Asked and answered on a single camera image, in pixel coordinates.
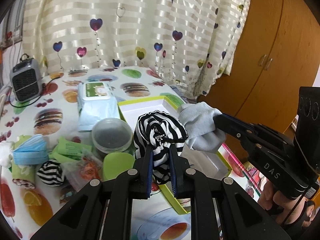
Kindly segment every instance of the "person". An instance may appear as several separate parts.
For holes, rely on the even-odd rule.
[[[274,203],[282,207],[284,209],[283,212],[277,215],[275,219],[276,222],[281,225],[299,199],[300,197],[295,200],[288,199],[280,191],[276,191],[273,184],[268,181],[264,185],[258,204],[265,210],[270,210]],[[311,224],[316,216],[314,208],[315,203],[310,200],[308,201],[304,197],[287,218],[283,225],[283,229],[292,239],[298,239]]]

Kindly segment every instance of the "portable heater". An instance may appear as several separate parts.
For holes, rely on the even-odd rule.
[[[20,60],[10,72],[10,81],[16,100],[24,103],[42,92],[39,64],[34,58]]]

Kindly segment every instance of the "black and white striped cloth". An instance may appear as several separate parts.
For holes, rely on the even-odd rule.
[[[188,134],[184,126],[174,116],[154,111],[139,117],[134,131],[135,158],[145,155],[148,144],[153,147],[153,175],[158,184],[170,181],[169,147],[176,145],[181,154]]]
[[[42,164],[37,175],[43,183],[51,187],[60,186],[65,181],[65,175],[60,163],[55,159],[48,160]]]

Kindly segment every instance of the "transparent round container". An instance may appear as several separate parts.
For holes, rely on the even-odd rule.
[[[128,149],[132,142],[133,133],[125,121],[106,118],[95,124],[91,136],[96,149],[108,154]]]

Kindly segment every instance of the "wet wipes package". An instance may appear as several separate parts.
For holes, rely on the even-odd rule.
[[[91,131],[105,118],[118,118],[117,100],[108,82],[86,82],[78,85],[78,131]]]

